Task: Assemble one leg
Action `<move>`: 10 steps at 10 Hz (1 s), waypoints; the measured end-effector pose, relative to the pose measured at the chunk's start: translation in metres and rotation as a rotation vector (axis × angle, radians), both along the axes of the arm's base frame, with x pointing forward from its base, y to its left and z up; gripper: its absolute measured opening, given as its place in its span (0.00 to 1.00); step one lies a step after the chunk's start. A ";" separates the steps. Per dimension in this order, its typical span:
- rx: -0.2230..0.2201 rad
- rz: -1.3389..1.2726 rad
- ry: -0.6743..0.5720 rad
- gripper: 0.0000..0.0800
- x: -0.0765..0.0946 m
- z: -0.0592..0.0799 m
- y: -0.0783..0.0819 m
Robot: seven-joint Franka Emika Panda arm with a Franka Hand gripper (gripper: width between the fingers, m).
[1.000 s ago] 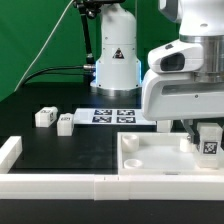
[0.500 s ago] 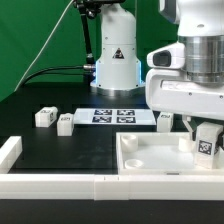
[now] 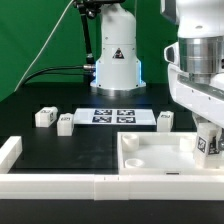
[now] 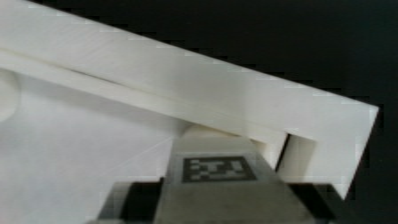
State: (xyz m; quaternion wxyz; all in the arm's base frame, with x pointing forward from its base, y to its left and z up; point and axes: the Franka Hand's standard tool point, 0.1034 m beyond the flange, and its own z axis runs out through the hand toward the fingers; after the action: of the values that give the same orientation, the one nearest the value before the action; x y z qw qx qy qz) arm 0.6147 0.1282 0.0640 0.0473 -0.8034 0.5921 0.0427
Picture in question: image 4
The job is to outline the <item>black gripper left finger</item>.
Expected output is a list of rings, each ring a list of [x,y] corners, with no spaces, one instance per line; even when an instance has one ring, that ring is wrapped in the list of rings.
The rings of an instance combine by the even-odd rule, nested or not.
[[[161,185],[163,179],[113,184],[96,224],[152,224]]]

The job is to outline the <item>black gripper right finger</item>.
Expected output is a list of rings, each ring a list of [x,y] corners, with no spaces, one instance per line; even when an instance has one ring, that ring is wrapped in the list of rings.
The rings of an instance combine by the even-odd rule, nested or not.
[[[343,200],[332,185],[289,183],[287,186],[314,217],[314,224],[341,224]]]

